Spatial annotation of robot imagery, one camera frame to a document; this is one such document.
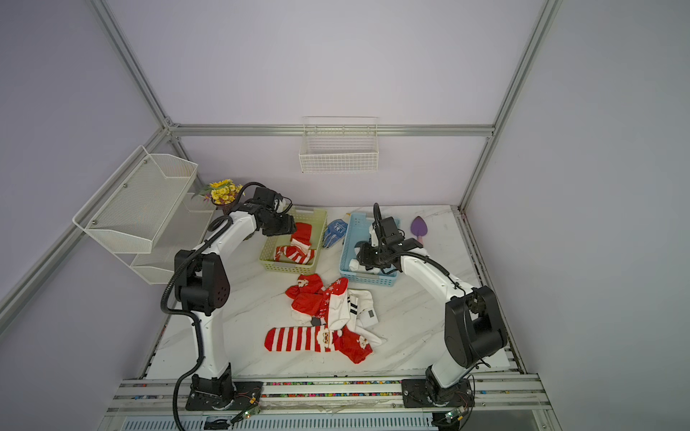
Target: mounting plate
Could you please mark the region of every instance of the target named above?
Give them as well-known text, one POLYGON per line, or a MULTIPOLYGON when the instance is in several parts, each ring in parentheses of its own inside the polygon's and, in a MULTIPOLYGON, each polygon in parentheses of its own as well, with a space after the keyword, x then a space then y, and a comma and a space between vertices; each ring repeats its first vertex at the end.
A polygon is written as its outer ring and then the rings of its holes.
POLYGON ((252 395, 256 397, 257 401, 261 401, 261 392, 264 388, 264 382, 262 381, 233 381, 235 385, 235 398, 222 410, 214 408, 212 406, 213 402, 208 399, 204 400, 199 397, 192 397, 193 393, 187 398, 187 405, 185 409, 187 411, 206 411, 206 412, 219 412, 224 410, 244 410, 249 407, 249 400, 252 395))
POLYGON ((425 379, 405 379, 402 385, 402 405, 405 408, 419 407, 467 407, 474 405, 472 389, 468 379, 462 379, 455 384, 453 397, 445 405, 435 405, 428 398, 425 379))

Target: aluminum frame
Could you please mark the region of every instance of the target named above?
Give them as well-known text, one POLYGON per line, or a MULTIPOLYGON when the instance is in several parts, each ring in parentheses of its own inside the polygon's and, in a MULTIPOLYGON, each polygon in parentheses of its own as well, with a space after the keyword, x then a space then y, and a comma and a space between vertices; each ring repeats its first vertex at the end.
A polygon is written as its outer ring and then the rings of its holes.
MULTIPOLYGON (((177 137, 181 136, 302 136, 309 133, 314 126, 304 124, 179 124, 170 130, 177 137)), ((357 126, 345 126, 345 129, 356 129, 357 126)), ((494 127, 490 124, 379 124, 376 134, 380 137, 403 136, 493 136, 494 127)))
POLYGON ((513 106, 515 106, 515 102, 518 100, 522 86, 524 85, 527 75, 534 64, 534 59, 537 57, 539 48, 544 43, 544 38, 549 32, 549 28, 551 28, 551 24, 553 23, 556 12, 558 12, 558 8, 560 7, 561 3, 562 0, 546 0, 542 6, 542 9, 539 13, 539 19, 537 20, 534 30, 532 31, 532 35, 529 38, 529 42, 522 53, 520 63, 518 64, 517 70, 513 75, 513 80, 508 87, 508 92, 503 99, 503 103, 501 104, 501 108, 498 110, 498 114, 496 114, 496 120, 493 123, 493 135, 487 138, 486 143, 484 144, 484 149, 482 150, 480 158, 477 161, 477 165, 472 172, 470 182, 467 184, 465 193, 462 195, 459 208, 460 212, 463 214, 465 213, 467 205, 469 205, 470 200, 477 189, 477 184, 482 178, 484 170, 489 164, 489 158, 491 158, 493 151, 496 149, 501 132, 505 128, 508 117, 513 110, 513 106))
MULTIPOLYGON (((110 9, 107 0, 87 0, 92 6, 99 24, 103 28, 106 36, 110 40, 118 57, 123 61, 127 71, 132 76, 134 84, 146 100, 148 107, 160 125, 160 129, 154 133, 145 145, 147 150, 154 151, 155 148, 166 139, 173 146, 175 152, 182 158, 190 160, 184 146, 182 145, 180 137, 183 136, 302 136, 305 133, 303 125, 213 125, 213 124, 176 124, 166 114, 155 91, 153 90, 149 80, 146 78, 142 67, 140 66, 133 49, 127 42, 124 33, 117 23, 112 10, 110 9)), ((540 11, 539 18, 533 29, 531 38, 527 43, 520 63, 515 71, 511 84, 506 96, 503 100, 501 108, 497 113, 496 120, 493 125, 380 125, 378 126, 378 135, 387 137, 403 137, 403 136, 481 136, 486 137, 486 143, 482 150, 482 154, 473 171, 471 180, 466 187, 462 200, 459 204, 459 213, 456 218, 458 226, 464 237, 466 247, 475 264, 477 276, 482 283, 485 283, 493 288, 491 279, 482 260, 481 253, 477 247, 474 236, 472 235, 469 221, 466 218, 465 210, 467 209, 471 198, 476 190, 478 181, 488 165, 489 159, 499 141, 500 135, 505 127, 506 121, 517 101, 520 90, 524 85, 527 74, 534 62, 534 58, 538 52, 538 48, 543 44, 544 38, 553 22, 553 19, 560 7, 562 0, 546 0, 540 11)), ((120 167, 109 180, 99 189, 98 193, 89 202, 90 205, 97 205, 100 201, 108 196, 108 191, 117 183, 117 180, 132 166, 125 163, 120 167)), ((197 183, 201 184, 201 180, 197 177, 197 183)), ((0 341, 6 335, 7 329, 12 325, 12 322, 21 314, 21 311, 32 301, 32 299, 40 292, 41 286, 45 283, 50 275, 61 265, 66 259, 71 250, 78 244, 83 237, 83 233, 75 226, 70 225, 56 241, 55 244, 42 256, 42 258, 31 268, 31 270, 20 280, 20 282, 13 288, 11 293, 0 301, 0 341)), ((517 366, 524 370, 524 364, 515 349, 511 344, 515 361, 517 366)), ((503 378, 508 377, 510 372, 497 372, 493 376, 503 378)), ((525 376, 538 381, 536 374, 516 374, 516 376, 525 376)), ((538 423, 543 423, 543 428, 551 427, 555 431, 560 431, 558 421, 555 419, 555 414, 550 407, 535 408, 535 418, 538 423)), ((300 410, 289 410, 291 413, 299 413, 300 410)), ((113 418, 110 412, 106 415, 106 419, 113 418)))
MULTIPOLYGON (((537 374, 520 374, 519 372, 479 372, 474 374, 475 408, 478 410, 552 410, 544 386, 537 374)), ((310 414, 310 413, 372 413, 400 411, 402 395, 364 395, 342 397, 300 397, 303 394, 315 393, 401 393, 400 383, 351 383, 354 381, 398 381, 402 379, 423 379, 414 376, 386 377, 321 377, 317 379, 234 379, 236 381, 263 381, 264 394, 275 397, 262 398, 264 412, 275 414, 310 414), (271 385, 270 383, 309 382, 305 385, 271 385), (350 384, 333 384, 333 382, 350 382, 350 384)), ((182 382, 178 394, 180 415, 218 415, 208 412, 191 412, 184 410, 190 391, 190 379, 182 382)), ((115 392, 108 407, 107 417, 127 415, 157 416, 170 414, 170 406, 175 385, 174 379, 156 380, 123 380, 115 392)), ((406 412, 447 412, 445 407, 404 408, 406 412)))

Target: blue glove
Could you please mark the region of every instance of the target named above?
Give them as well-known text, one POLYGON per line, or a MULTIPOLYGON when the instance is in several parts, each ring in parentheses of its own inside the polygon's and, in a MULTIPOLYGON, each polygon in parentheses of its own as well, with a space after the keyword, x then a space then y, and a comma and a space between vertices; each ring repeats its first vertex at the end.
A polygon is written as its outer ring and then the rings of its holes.
POLYGON ((324 248, 333 247, 335 243, 345 236, 346 231, 347 223, 342 221, 342 219, 331 221, 331 224, 328 225, 324 232, 324 248))

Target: wire basket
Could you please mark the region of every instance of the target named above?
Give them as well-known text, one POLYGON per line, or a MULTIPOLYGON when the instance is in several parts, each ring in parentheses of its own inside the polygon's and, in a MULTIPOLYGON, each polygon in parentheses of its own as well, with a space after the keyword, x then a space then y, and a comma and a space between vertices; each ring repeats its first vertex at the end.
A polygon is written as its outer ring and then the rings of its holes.
POLYGON ((303 173, 332 174, 378 170, 379 143, 375 119, 366 117, 340 117, 339 119, 369 123, 349 126, 305 124, 302 147, 299 150, 299 164, 303 173))
POLYGON ((151 253, 197 175, 196 163, 137 151, 141 161, 95 215, 73 219, 113 254, 151 253))
POLYGON ((180 250, 192 250, 204 240, 215 210, 210 201, 187 193, 152 252, 137 254, 130 268, 149 284, 168 283, 175 271, 175 255, 180 250))

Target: blue plastic basket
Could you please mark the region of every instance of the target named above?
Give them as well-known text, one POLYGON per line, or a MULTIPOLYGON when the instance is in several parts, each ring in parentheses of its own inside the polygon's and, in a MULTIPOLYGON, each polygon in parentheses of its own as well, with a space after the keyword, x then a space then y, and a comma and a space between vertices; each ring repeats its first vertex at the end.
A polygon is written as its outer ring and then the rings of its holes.
MULTIPOLYGON (((395 224, 400 226, 400 220, 394 219, 395 224)), ((340 255, 340 274, 350 281, 356 283, 393 285, 397 279, 398 271, 390 275, 382 274, 363 274, 361 272, 350 271, 350 260, 356 258, 355 245, 360 241, 369 241, 369 226, 374 222, 373 218, 367 218, 363 212, 353 212, 350 215, 350 223, 345 234, 345 244, 340 255)))

